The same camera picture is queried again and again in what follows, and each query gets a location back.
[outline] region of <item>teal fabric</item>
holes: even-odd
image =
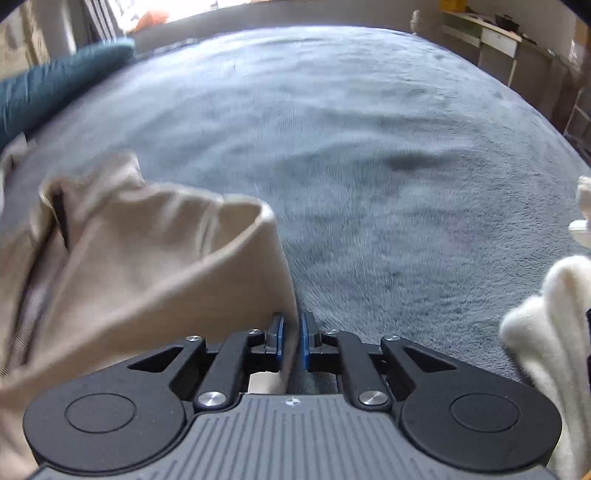
[[[0,151],[18,134],[40,127],[134,54],[135,43],[128,38],[94,44],[0,82]]]

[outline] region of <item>desk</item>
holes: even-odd
[[[483,45],[492,47],[508,56],[512,63],[506,84],[509,87],[511,86],[515,68],[517,67],[517,51],[523,42],[520,35],[503,30],[473,15],[457,14],[455,12],[443,12],[443,31],[480,49],[478,67],[482,68]]]

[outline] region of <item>white object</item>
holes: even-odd
[[[509,55],[512,59],[517,55],[517,46],[519,42],[511,37],[507,37],[490,28],[482,29],[482,36],[480,37],[483,43],[496,48],[505,55]]]
[[[569,232],[572,237],[581,245],[591,248],[591,178],[579,177],[577,185],[577,204],[585,220],[575,220],[569,225]]]
[[[558,408],[563,429],[548,466],[561,480],[579,480],[591,469],[591,260],[556,263],[533,296],[507,314],[500,336],[535,386]]]
[[[421,20],[421,11],[420,10],[415,10],[413,12],[413,16],[410,19],[410,31],[413,33],[413,35],[417,34],[418,31],[418,23]]]

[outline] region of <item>silver bolt head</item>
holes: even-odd
[[[222,392],[204,392],[197,397],[199,402],[204,407],[218,407],[226,401],[227,397]]]
[[[359,396],[359,401],[368,406],[384,405],[388,401],[388,396],[379,390],[368,390]]]

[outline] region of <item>bed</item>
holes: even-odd
[[[149,56],[71,103],[11,174],[0,233],[48,174],[134,150],[148,181],[266,200],[301,310],[506,377],[503,315],[552,263],[588,166],[516,93],[418,37],[292,27]],[[324,391],[296,376],[291,389]]]

